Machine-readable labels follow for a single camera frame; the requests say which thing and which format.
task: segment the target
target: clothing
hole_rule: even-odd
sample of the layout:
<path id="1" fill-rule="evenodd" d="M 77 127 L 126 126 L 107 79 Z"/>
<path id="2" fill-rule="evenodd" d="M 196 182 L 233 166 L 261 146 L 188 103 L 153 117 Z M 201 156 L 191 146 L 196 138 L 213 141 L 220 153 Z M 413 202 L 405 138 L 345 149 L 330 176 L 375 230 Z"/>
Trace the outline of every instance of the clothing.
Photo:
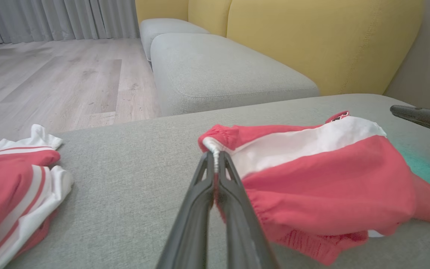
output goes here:
<path id="1" fill-rule="evenodd" d="M 0 268 L 43 240 L 73 179 L 55 151 L 62 140 L 37 124 L 31 138 L 0 141 Z"/>
<path id="2" fill-rule="evenodd" d="M 430 184 L 386 136 L 342 112 L 320 126 L 214 126 L 198 142 L 230 154 L 268 240 L 329 265 L 368 235 L 430 222 Z"/>

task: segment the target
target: red and white garment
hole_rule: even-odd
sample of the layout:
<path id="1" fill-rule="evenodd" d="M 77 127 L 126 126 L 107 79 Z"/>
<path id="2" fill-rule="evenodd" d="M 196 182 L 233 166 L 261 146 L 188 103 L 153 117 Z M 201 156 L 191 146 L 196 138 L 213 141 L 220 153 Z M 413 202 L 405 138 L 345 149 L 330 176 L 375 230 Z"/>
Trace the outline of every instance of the red and white garment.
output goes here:
<path id="1" fill-rule="evenodd" d="M 320 126 L 217 125 L 198 143 L 230 154 L 268 240 L 323 264 L 411 218 L 430 222 L 430 184 L 348 112 Z"/>
<path id="2" fill-rule="evenodd" d="M 0 269 L 44 239 L 73 179 L 60 166 L 62 140 L 37 124 L 31 138 L 0 141 Z"/>

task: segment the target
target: gray seat cushion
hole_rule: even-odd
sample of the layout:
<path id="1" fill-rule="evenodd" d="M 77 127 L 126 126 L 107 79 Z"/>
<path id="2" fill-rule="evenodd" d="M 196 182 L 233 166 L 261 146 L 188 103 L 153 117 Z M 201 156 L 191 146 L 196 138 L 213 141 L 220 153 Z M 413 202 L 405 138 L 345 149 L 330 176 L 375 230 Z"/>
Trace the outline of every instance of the gray seat cushion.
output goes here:
<path id="1" fill-rule="evenodd" d="M 160 34 L 166 33 L 194 33 L 209 34 L 202 27 L 177 19 L 148 19 L 140 23 L 140 40 L 144 48 L 147 60 L 150 61 L 150 45 L 152 40 Z"/>
<path id="2" fill-rule="evenodd" d="M 212 34 L 164 34 L 152 43 L 162 115 L 319 96 L 309 78 Z"/>
<path id="3" fill-rule="evenodd" d="M 7 269 L 153 269 L 198 160 L 198 136 L 215 124 L 323 124 L 333 114 L 377 122 L 397 148 L 430 161 L 430 129 L 391 115 L 389 97 L 347 94 L 163 117 L 62 133 L 62 167 L 75 185 L 46 239 Z M 321 269 L 318 262 L 274 245 L 282 268 Z M 225 225 L 210 214 L 208 268 L 225 269 Z M 342 252 L 332 269 L 430 268 L 430 223 L 411 221 L 384 238 Z"/>

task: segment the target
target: yellow cushion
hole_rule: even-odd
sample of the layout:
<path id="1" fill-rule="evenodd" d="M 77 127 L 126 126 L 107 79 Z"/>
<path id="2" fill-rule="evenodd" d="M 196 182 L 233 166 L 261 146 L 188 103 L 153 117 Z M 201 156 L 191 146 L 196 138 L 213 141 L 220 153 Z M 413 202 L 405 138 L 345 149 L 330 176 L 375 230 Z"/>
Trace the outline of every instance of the yellow cushion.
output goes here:
<path id="1" fill-rule="evenodd" d="M 227 37 L 311 78 L 322 95 L 382 94 L 422 16 L 423 0 L 233 0 Z"/>
<path id="2" fill-rule="evenodd" d="M 190 0 L 188 21 L 210 34 L 227 36 L 228 10 L 232 0 Z"/>
<path id="3" fill-rule="evenodd" d="M 188 0 L 136 0 L 137 20 L 172 18 L 188 20 Z"/>

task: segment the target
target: gray sofa seat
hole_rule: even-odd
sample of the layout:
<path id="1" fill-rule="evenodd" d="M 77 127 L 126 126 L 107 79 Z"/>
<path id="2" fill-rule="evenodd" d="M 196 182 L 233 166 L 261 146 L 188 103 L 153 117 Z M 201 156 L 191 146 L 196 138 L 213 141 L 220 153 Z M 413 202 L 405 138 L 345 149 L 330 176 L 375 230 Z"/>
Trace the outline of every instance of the gray sofa seat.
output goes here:
<path id="1" fill-rule="evenodd" d="M 346 94 L 162 117 L 62 133 L 59 165 L 75 184 L 46 239 L 7 269 L 153 269 L 184 199 L 201 151 L 197 139 L 215 124 L 323 124 L 349 110 L 379 124 L 389 140 L 430 161 L 430 129 L 394 117 L 380 95 Z M 208 268 L 227 268 L 225 225 L 210 214 Z M 325 266 L 274 246 L 284 269 Z M 430 268 L 430 223 L 410 221 L 384 238 L 342 252 L 331 269 Z"/>
<path id="2" fill-rule="evenodd" d="M 164 116 L 319 96 L 306 76 L 218 35 L 159 35 L 150 54 Z"/>
<path id="3" fill-rule="evenodd" d="M 150 61 L 150 45 L 152 45 L 154 38 L 166 33 L 209 34 L 202 27 L 183 20 L 166 18 L 143 20 L 140 23 L 140 40 L 147 60 Z"/>

